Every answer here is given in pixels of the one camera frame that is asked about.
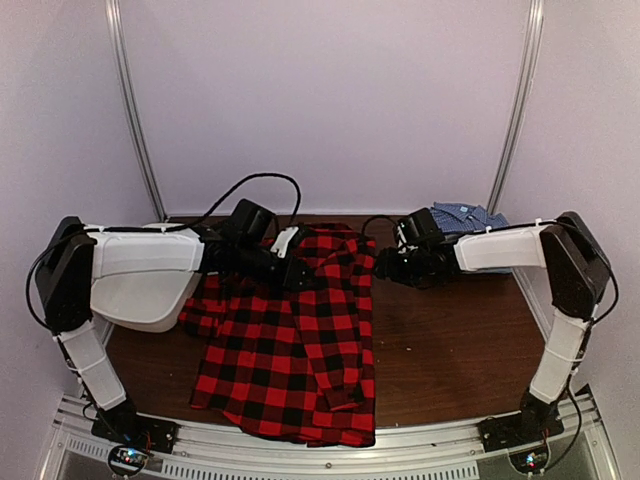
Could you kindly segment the red black plaid shirt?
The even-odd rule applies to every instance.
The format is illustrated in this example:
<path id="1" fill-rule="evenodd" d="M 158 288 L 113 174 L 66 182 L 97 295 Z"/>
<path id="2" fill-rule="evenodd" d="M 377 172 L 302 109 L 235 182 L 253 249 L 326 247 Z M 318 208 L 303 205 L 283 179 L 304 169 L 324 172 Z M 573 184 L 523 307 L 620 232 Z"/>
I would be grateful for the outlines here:
<path id="1" fill-rule="evenodd" d="M 311 284 L 278 291 L 208 276 L 178 317 L 208 343 L 190 404 L 243 432 L 310 447 L 375 442 L 375 242 L 343 223 L 304 225 Z"/>

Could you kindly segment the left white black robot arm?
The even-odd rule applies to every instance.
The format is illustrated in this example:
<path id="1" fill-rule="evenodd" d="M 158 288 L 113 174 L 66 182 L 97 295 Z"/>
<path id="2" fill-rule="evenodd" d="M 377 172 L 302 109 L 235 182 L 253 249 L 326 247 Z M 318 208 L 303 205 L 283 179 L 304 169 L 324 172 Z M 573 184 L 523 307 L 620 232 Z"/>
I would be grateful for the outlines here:
<path id="1" fill-rule="evenodd" d="M 263 239 L 274 214 L 242 199 L 216 224 L 156 223 L 105 227 L 64 218 L 27 274 L 44 314 L 36 320 L 60 348 L 96 411 L 93 435 L 123 444 L 177 426 L 140 416 L 114 370 L 94 326 L 102 317 L 131 330 L 171 329 L 186 299 L 205 276 L 239 274 L 280 290 L 299 291 L 313 278 L 293 254 L 302 238 L 297 226 Z"/>

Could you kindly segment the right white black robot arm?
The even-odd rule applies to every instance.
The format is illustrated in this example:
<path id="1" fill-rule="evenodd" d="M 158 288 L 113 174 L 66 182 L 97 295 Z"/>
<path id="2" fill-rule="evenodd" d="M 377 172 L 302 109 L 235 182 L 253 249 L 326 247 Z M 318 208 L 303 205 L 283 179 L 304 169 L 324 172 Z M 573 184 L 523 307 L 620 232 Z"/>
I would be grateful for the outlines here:
<path id="1" fill-rule="evenodd" d="M 379 252 L 376 277 L 429 288 L 462 273 L 535 267 L 545 270 L 554 320 L 539 366 L 523 394 L 512 430 L 530 442 L 548 429 L 578 368 L 608 286 L 611 264 L 579 214 L 473 232 L 439 229 L 423 208 L 396 224 L 394 247 Z"/>

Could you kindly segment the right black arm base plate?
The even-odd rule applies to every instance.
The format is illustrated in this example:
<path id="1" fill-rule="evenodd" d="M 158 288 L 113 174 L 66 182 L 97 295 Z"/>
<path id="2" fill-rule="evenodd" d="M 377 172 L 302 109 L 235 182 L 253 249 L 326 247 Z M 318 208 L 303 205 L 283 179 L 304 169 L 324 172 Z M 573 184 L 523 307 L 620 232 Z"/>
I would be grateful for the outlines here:
<path id="1" fill-rule="evenodd" d="M 562 434 L 564 425 L 556 418 L 545 420 L 542 426 L 529 425 L 525 424 L 521 413 L 515 413 L 488 417 L 477 424 L 477 429 L 483 449 L 489 453 L 542 442 L 545 438 Z"/>

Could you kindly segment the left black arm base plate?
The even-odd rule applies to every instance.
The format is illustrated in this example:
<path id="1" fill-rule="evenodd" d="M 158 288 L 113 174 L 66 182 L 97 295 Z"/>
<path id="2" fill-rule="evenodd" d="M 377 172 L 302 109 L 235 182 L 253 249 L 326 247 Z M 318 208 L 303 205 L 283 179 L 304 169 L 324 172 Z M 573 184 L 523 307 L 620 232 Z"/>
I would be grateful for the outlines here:
<path id="1" fill-rule="evenodd" d="M 119 433 L 114 427 L 107 427 L 103 421 L 96 419 L 91 434 L 138 450 L 171 454 L 178 430 L 178 424 L 173 421 L 137 416 L 133 429 L 128 433 Z"/>

